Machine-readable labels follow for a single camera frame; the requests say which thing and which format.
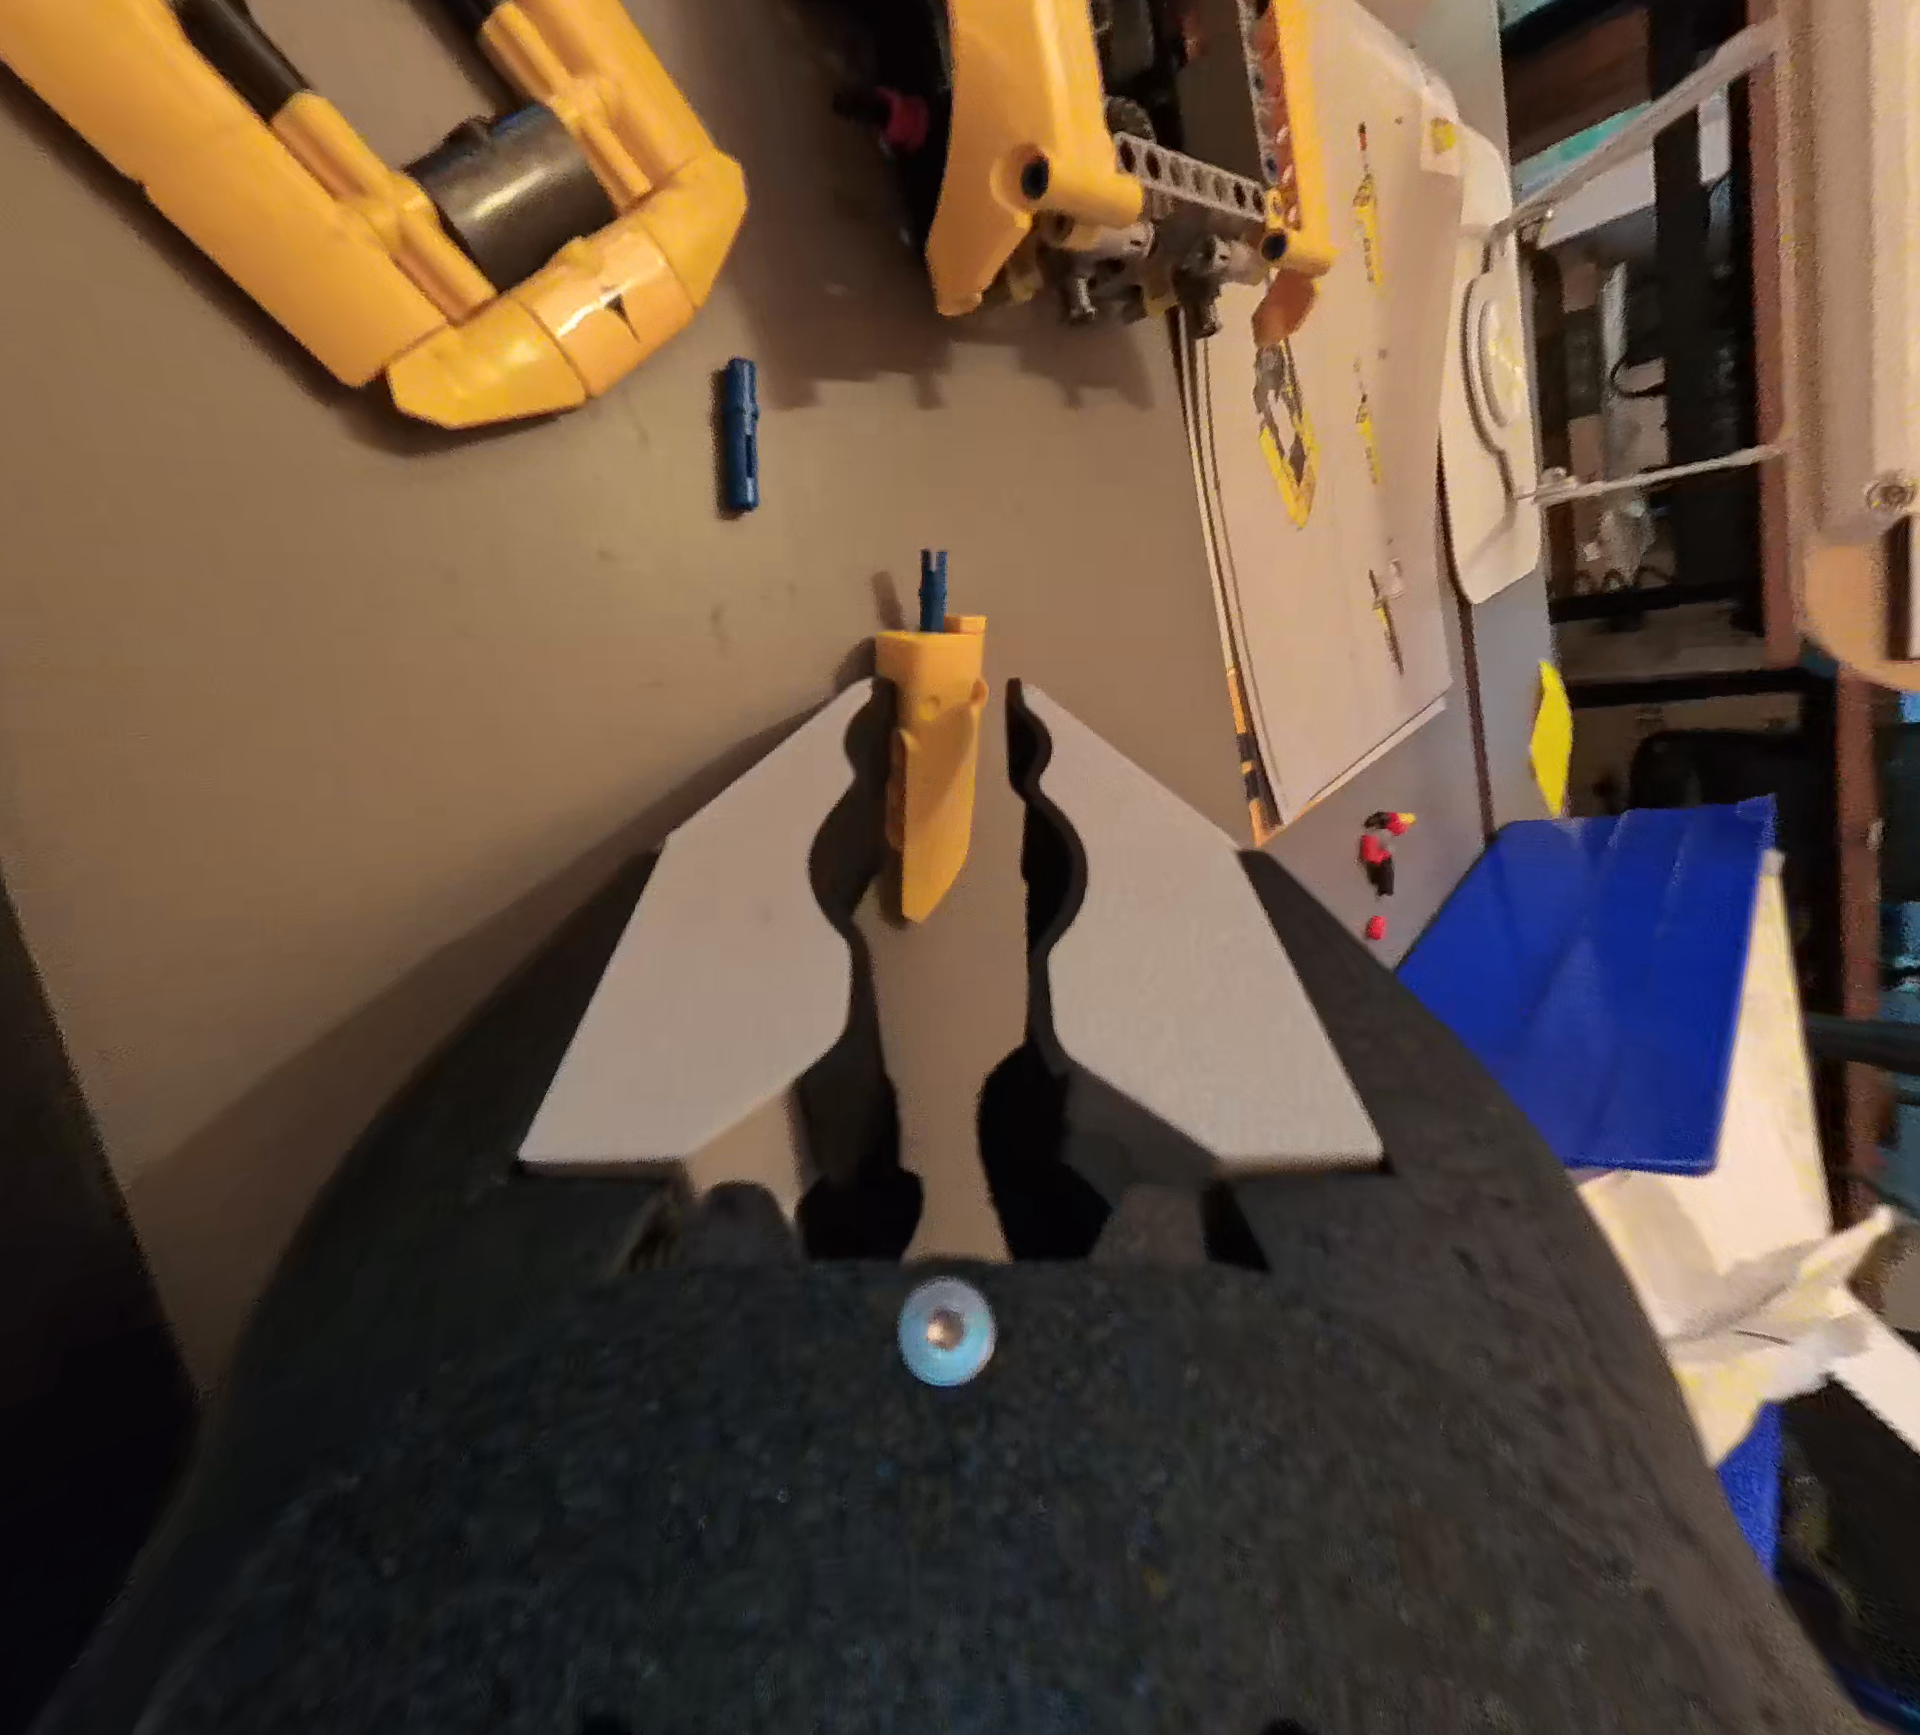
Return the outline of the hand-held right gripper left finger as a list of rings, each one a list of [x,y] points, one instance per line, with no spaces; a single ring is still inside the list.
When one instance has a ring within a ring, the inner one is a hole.
[[[666,836],[522,1172],[815,1187],[891,1159],[879,999],[852,927],[874,879],[874,700],[874,682],[846,685]]]

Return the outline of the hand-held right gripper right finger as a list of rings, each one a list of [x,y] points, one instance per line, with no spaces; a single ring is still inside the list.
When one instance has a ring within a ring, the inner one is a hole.
[[[1092,1192],[1381,1172],[1241,847],[1029,682],[1006,689],[1006,766],[1061,1164]]]

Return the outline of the yellow brick panel piece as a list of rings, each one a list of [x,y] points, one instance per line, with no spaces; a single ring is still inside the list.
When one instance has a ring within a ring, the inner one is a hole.
[[[879,636],[879,678],[892,689],[886,844],[899,856],[905,926],[923,926],[946,905],[973,849],[985,644],[985,617],[946,617],[930,636]]]

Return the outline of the grey desk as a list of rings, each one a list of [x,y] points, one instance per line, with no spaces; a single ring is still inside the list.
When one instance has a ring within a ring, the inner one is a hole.
[[[4,874],[199,1390],[374,1112],[858,673],[920,549],[997,689],[1251,832],[1162,336],[942,322],[793,0],[624,8],[741,239],[619,392],[468,438],[316,371],[4,78]]]

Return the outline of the blue plastic bin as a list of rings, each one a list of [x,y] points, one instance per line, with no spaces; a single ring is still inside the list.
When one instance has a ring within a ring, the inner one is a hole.
[[[1399,985],[1492,1074],[1573,1182],[1716,1169],[1776,820],[1759,796],[1513,822],[1399,959]],[[1763,1570],[1778,1546],[1778,1448],[1772,1405],[1712,1465]]]

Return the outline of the small yellow sticky note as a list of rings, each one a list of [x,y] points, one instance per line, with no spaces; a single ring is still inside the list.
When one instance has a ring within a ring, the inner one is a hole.
[[[1566,816],[1575,715],[1554,664],[1541,664],[1541,694],[1528,729],[1528,771],[1546,820]]]

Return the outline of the open instruction booklet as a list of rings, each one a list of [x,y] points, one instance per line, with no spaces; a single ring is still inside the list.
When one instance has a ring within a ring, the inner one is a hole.
[[[1264,288],[1178,336],[1187,450],[1255,844],[1332,798],[1455,685],[1438,450],[1472,126],[1418,51],[1433,0],[1233,0],[1264,181]]]

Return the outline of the white crumpled paper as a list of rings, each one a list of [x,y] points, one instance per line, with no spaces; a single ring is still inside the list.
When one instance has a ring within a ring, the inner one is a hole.
[[[1757,886],[1716,1169],[1604,1172],[1575,1187],[1655,1323],[1708,1465],[1763,1410],[1827,1382],[1915,1448],[1915,1350],[1852,1293],[1894,1211],[1834,1228],[1778,856]]]

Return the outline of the white clipboard stand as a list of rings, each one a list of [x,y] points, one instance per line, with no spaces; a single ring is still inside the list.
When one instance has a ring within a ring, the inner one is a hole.
[[[1655,149],[1655,139],[1691,122],[1697,109],[1744,84],[1757,71],[1778,67],[1783,37],[1772,19],[1744,29],[1712,51],[1712,61],[1691,71],[1690,84],[1655,97],[1620,134],[1604,139],[1586,159],[1543,178],[1519,200],[1469,195],[1462,216],[1462,256],[1455,271],[1455,340],[1446,361],[1446,401],[1441,401],[1441,454],[1467,454],[1467,469],[1446,469],[1451,482],[1469,486],[1469,515],[1462,521],[1481,521],[1469,541],[1492,541],[1507,531],[1535,521],[1543,506],[1604,499],[1639,486],[1663,486],[1668,478],[1728,476],[1737,467],[1783,464],[1792,467],[1792,430],[1776,438],[1719,454],[1697,459],[1665,476],[1633,476],[1624,482],[1566,482],[1563,476],[1541,469],[1541,448],[1531,438],[1531,401],[1524,370],[1519,333],[1519,236],[1552,222],[1560,203],[1573,203],[1586,186],[1608,173],[1627,168]]]

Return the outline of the black perforated board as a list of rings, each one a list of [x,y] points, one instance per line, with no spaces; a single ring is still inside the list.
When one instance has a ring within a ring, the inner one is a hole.
[[[195,1390],[4,897],[4,1733],[30,1733],[119,1604]]]

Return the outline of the yellow brick toy car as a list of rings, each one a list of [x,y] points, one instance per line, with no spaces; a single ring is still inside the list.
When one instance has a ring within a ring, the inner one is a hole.
[[[1257,357],[1297,336],[1336,260],[1304,0],[815,4],[946,319],[1055,288],[1208,336],[1247,283]]]

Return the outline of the yellow U-shaped brick assembly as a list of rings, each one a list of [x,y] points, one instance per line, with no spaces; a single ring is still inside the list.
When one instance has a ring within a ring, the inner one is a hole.
[[[748,211],[619,0],[442,0],[513,87],[388,166],[247,0],[4,0],[4,67],[332,379],[477,430],[619,388]]]

